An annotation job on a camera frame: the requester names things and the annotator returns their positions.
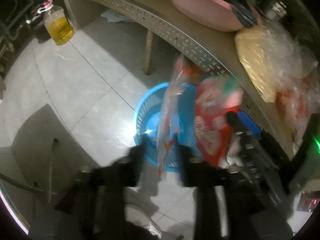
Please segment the red snack bag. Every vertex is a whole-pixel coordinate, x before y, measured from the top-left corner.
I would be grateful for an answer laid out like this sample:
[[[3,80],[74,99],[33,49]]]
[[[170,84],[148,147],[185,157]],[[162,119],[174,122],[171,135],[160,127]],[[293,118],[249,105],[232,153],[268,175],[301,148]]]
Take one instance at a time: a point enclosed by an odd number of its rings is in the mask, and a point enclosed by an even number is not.
[[[227,113],[240,111],[242,97],[242,88],[233,77],[212,76],[197,85],[194,112],[196,146],[212,166],[218,167],[229,151],[233,132],[227,122]]]

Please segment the clear plastic wrapper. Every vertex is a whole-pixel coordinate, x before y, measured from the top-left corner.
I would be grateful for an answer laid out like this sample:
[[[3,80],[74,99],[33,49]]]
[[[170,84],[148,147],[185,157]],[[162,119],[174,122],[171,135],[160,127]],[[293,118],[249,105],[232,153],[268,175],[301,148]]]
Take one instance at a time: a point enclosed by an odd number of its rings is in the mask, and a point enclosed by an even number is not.
[[[184,93],[192,74],[191,62],[180,55],[175,63],[168,87],[165,90],[157,129],[158,175],[164,171],[165,161],[173,148],[174,137],[180,133],[178,100]]]

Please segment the blue plastic trash basket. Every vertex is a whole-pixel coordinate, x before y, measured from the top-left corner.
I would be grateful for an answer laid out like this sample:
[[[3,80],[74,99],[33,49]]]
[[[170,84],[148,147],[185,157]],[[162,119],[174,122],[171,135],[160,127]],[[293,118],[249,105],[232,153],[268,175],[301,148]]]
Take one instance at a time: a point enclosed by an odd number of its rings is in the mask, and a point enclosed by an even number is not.
[[[136,145],[141,144],[144,137],[146,143],[146,160],[153,166],[158,166],[157,153],[157,129],[160,120],[161,107],[168,83],[164,82],[150,89],[140,99],[133,115],[133,137]],[[194,135],[194,103],[196,98],[196,87],[186,85],[185,91],[178,98],[177,116],[179,119],[180,133],[178,142],[188,146],[196,157],[202,157],[196,147]]]

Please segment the red food in plastic bag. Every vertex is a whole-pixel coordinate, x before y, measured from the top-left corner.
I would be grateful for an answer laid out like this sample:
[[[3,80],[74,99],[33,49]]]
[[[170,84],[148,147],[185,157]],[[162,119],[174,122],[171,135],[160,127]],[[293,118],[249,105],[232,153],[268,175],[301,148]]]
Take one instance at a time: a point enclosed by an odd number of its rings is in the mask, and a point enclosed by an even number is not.
[[[293,153],[296,154],[313,113],[319,112],[319,80],[306,77],[294,79],[291,87],[277,93],[276,103],[291,129]]]

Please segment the yellow food in plastic bag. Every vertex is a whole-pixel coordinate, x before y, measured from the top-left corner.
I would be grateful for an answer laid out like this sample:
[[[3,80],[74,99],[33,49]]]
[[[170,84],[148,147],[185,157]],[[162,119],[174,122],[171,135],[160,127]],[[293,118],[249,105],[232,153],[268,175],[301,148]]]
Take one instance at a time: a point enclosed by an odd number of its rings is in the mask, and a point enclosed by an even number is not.
[[[276,21],[265,21],[235,36],[238,58],[266,103],[290,87],[292,79],[307,77],[317,66],[314,53],[294,40]]]

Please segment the pink plastic basin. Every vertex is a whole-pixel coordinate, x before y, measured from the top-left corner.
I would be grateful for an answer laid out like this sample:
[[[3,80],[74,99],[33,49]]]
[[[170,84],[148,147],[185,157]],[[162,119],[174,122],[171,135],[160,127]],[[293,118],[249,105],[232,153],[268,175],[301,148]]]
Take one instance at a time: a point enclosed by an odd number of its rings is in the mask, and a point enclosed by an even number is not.
[[[251,0],[171,0],[188,18],[208,28],[233,32],[262,22]]]

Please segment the yellow cooking oil bottle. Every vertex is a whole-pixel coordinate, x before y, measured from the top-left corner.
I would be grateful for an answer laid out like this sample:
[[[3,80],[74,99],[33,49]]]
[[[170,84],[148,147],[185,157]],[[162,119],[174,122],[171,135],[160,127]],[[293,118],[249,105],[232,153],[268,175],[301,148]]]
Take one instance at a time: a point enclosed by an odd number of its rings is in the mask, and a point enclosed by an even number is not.
[[[57,46],[66,44],[74,35],[74,29],[67,20],[63,7],[53,4],[53,0],[44,2],[37,13],[43,16],[43,25]]]

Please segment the dark jar on floor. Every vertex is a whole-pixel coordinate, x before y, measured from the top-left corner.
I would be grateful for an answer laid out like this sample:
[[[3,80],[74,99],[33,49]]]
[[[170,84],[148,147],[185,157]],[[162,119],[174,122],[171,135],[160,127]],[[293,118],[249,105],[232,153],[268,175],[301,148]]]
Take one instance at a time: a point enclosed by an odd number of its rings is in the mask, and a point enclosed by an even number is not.
[[[40,43],[46,42],[51,39],[47,29],[44,26],[43,21],[43,13],[38,13],[38,9],[42,7],[41,4],[33,7],[31,9],[29,15],[27,15],[25,23],[27,27],[30,29],[31,33],[35,38],[38,39]]]

